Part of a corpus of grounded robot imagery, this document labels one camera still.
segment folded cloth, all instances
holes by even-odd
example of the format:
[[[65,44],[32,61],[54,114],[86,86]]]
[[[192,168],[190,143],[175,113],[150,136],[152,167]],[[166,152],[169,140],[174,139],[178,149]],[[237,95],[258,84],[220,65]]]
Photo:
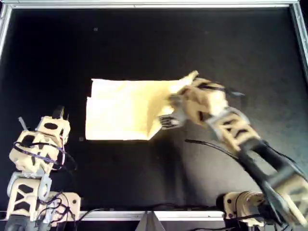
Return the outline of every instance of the folded cloth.
[[[172,81],[93,79],[87,100],[87,140],[149,140],[161,128],[158,116],[170,114],[168,97],[198,75]]]

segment robotic arm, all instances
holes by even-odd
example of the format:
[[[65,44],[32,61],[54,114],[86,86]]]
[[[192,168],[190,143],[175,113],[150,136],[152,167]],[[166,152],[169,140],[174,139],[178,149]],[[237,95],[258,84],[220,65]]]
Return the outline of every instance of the robotic arm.
[[[42,117],[34,131],[24,126],[13,145],[10,160],[20,172],[12,174],[7,188],[7,231],[48,231],[59,222],[79,217],[80,197],[76,193],[50,192],[50,172],[62,168],[65,161],[70,124],[63,114],[64,108],[59,107],[52,116]]]
[[[191,85],[170,96],[170,104],[175,110],[170,115],[160,116],[162,128],[181,127],[187,119],[202,127],[210,127],[263,192],[261,199],[259,193],[249,196],[236,193],[236,198],[244,196],[245,203],[254,201],[259,213],[266,211],[268,217],[278,224],[307,226],[308,182],[304,173],[294,162],[271,149],[242,112],[228,106],[224,86],[198,78],[196,71],[193,74],[195,79]],[[248,152],[259,154],[277,172],[265,174]],[[232,198],[230,193],[225,195],[225,210],[234,211],[232,207],[235,206],[236,211],[238,205],[228,198]],[[227,218],[238,215],[231,212]],[[259,223],[254,218],[248,221]]]

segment black table surface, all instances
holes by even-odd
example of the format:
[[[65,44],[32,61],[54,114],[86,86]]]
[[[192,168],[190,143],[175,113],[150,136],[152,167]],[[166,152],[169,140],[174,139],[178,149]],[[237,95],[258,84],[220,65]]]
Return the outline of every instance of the black table surface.
[[[53,173],[52,189],[79,193],[83,209],[214,205],[222,193],[258,190],[225,154],[184,142],[211,140],[192,123],[150,141],[82,139],[92,78],[171,80],[192,70],[246,94],[247,107],[230,104],[308,170],[307,89],[287,8],[14,10],[0,64],[0,208],[15,170],[8,154],[22,130],[18,117],[35,128],[57,105],[69,113],[66,149],[78,170],[75,186]]]

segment metal frame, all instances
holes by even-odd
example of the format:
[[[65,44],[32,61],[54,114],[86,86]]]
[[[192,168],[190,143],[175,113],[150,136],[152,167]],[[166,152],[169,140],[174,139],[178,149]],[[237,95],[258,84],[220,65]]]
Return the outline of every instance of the metal frame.
[[[266,8],[289,7],[308,81],[308,36],[298,0],[2,0],[0,14],[0,59],[14,9],[89,9],[89,8]],[[96,211],[84,220],[140,220],[144,211]],[[221,211],[155,211],[160,221],[223,221]]]
[[[94,211],[83,221],[140,221],[145,211]],[[160,221],[223,221],[221,211],[155,211]]]

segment black cable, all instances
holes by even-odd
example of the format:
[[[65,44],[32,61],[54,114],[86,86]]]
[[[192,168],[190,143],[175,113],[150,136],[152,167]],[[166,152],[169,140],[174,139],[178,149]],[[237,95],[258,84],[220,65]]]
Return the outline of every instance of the black cable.
[[[47,208],[44,208],[42,211],[40,211],[40,213],[38,214],[37,219],[36,219],[36,221],[35,221],[35,226],[37,225],[37,221],[38,221],[39,217],[42,215],[42,213],[43,213],[44,211],[49,210],[49,209],[57,209],[57,208],[59,208],[59,207],[61,206],[61,204],[62,204],[62,199],[59,198],[59,197],[57,197],[57,198],[55,198],[55,199],[52,199],[52,202],[55,201],[56,199],[59,199],[59,200],[60,200],[60,202],[58,203],[58,205],[55,206],[55,207],[47,207]]]
[[[84,215],[82,215],[81,216],[81,218],[79,218],[77,221],[76,221],[76,225],[75,225],[75,229],[74,229],[74,231],[77,231],[77,229],[78,229],[78,225],[81,223],[81,221],[82,221],[82,219],[83,218],[85,218],[85,216],[87,216],[89,213],[91,213],[91,212],[95,212],[95,211],[101,211],[101,210],[105,210],[105,208],[96,208],[96,209],[92,209],[92,210],[90,210],[90,211],[88,211],[88,212],[86,212]]]
[[[31,152],[28,152],[28,151],[26,151],[26,150],[23,150],[23,149],[21,149],[20,147],[16,146],[17,144],[23,146],[23,144],[22,144],[21,142],[17,142],[17,141],[14,142],[13,148],[16,149],[17,151],[19,151],[19,152],[21,152],[21,153],[23,153],[23,154],[26,154],[26,155],[33,156],[33,157],[35,157],[35,158],[42,159],[42,160],[44,160],[44,161],[46,161],[46,162],[53,163],[53,164],[55,164],[55,165],[60,165],[60,166],[61,166],[61,164],[58,163],[57,161],[54,161],[54,160],[51,160],[50,158],[46,158],[46,157],[43,157],[43,156],[40,156],[40,155],[31,153]]]
[[[25,144],[23,144],[22,142],[18,142],[18,141],[14,142],[14,143],[13,143],[13,148],[16,149],[17,151],[19,151],[19,152],[21,152],[21,153],[24,153],[24,154],[26,154],[26,155],[33,156],[33,157],[35,157],[35,158],[42,159],[42,160],[44,160],[44,161],[46,161],[46,162],[48,162],[48,163],[53,163],[53,164],[55,164],[55,165],[58,165],[59,167],[63,167],[63,165],[60,164],[60,163],[57,162],[57,161],[54,161],[54,160],[52,160],[52,159],[50,159],[50,158],[46,158],[46,157],[43,157],[43,156],[40,156],[40,155],[34,154],[34,153],[32,153],[32,152],[28,152],[28,151],[26,151],[26,150],[21,149],[20,147],[17,146],[18,144],[21,145],[21,146],[23,146],[23,147],[25,146]],[[56,146],[56,145],[53,145],[53,144],[51,144],[51,143],[45,143],[45,142],[36,142],[36,143],[32,143],[32,144],[27,145],[27,146],[28,146],[28,147],[31,147],[31,146],[35,146],[35,145],[47,145],[47,146],[51,146],[51,147],[53,147],[53,148],[59,150],[59,152],[61,152],[62,155],[63,155],[63,154],[67,155],[68,158],[73,162],[73,164],[74,164],[74,169],[73,169],[73,170],[74,170],[74,171],[77,170],[77,163],[76,163],[76,161],[74,160],[74,158],[73,158],[68,152],[65,152],[62,148],[60,148],[60,147],[58,147],[58,146]]]
[[[231,230],[234,229],[235,227],[230,227],[230,228],[195,228],[189,231],[226,231],[226,230]]]
[[[249,218],[263,218],[263,217],[264,216],[262,214],[252,214],[252,215],[239,217],[239,218],[231,218],[231,219],[228,219],[228,220],[245,220],[245,219],[249,219]]]
[[[215,149],[227,154],[232,159],[238,161],[237,158],[235,158],[234,155],[232,155],[231,152],[229,152],[229,151],[223,149],[222,147],[215,145],[213,143],[209,143],[209,142],[205,142],[205,141],[190,140],[190,139],[185,139],[185,142],[187,142],[187,143],[197,143],[197,144],[202,144],[202,145],[205,145],[205,146],[208,146],[208,147],[211,147],[211,148],[215,148]]]
[[[288,227],[289,225],[286,225],[281,231],[285,231]]]
[[[278,155],[283,156],[284,158],[287,158],[288,160],[290,160],[304,176],[306,175],[305,172],[301,169],[301,167],[297,164],[297,162],[294,159],[292,159],[291,157],[289,157],[285,154],[278,152],[276,149],[272,148],[267,141],[263,141],[263,142],[265,143],[266,146],[268,146],[270,149],[272,149],[275,153],[277,153]]]

